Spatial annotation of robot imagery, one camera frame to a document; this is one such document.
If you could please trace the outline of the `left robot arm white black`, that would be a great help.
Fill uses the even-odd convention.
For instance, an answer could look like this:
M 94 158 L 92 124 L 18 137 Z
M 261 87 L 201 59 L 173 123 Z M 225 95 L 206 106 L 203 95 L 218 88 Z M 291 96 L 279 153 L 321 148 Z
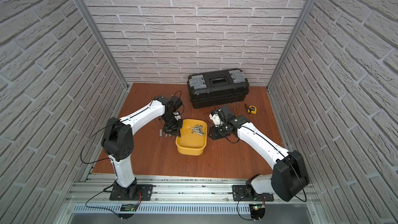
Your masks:
M 182 101 L 179 97 L 173 95 L 168 99 L 160 95 L 132 114 L 108 120 L 102 138 L 102 147 L 111 160 L 116 174 L 110 200 L 135 200 L 141 197 L 131 164 L 134 135 L 146 124 L 161 117 L 164 121 L 163 132 L 180 137 L 183 120 L 178 109 L 181 106 Z

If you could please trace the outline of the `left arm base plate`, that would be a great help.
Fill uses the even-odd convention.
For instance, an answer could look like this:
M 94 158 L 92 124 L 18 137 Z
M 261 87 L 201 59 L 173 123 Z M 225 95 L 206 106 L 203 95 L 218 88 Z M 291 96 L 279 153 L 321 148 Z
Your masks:
M 113 186 L 109 199 L 111 201 L 150 201 L 153 185 L 131 185 L 123 188 L 117 183 Z

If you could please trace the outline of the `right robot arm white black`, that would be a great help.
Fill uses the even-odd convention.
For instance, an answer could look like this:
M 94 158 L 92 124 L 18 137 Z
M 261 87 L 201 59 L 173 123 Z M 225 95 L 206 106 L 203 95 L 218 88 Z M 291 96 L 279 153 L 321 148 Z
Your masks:
M 254 197 L 262 194 L 277 194 L 283 201 L 290 201 L 309 184 L 303 156 L 289 151 L 263 134 L 245 116 L 235 116 L 225 105 L 209 114 L 212 121 L 208 137 L 212 140 L 227 139 L 235 135 L 252 147 L 273 170 L 271 176 L 255 175 L 246 181 L 246 194 Z

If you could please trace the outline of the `yellow plastic tray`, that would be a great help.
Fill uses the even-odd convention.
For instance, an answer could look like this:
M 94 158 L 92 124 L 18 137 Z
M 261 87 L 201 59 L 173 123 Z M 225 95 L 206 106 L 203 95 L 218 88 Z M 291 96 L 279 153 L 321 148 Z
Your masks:
M 190 127 L 202 125 L 204 135 L 192 133 Z M 198 119 L 185 119 L 180 130 L 181 137 L 176 138 L 176 146 L 179 153 L 189 156 L 200 156 L 207 145 L 207 123 Z

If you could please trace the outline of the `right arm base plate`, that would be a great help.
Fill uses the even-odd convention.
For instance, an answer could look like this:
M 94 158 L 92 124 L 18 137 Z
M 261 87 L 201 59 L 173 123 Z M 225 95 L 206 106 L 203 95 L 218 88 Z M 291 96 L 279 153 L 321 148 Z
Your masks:
M 247 185 L 232 185 L 232 196 L 235 202 L 241 201 L 264 201 L 273 202 L 274 196 L 272 193 L 256 193 L 251 187 Z

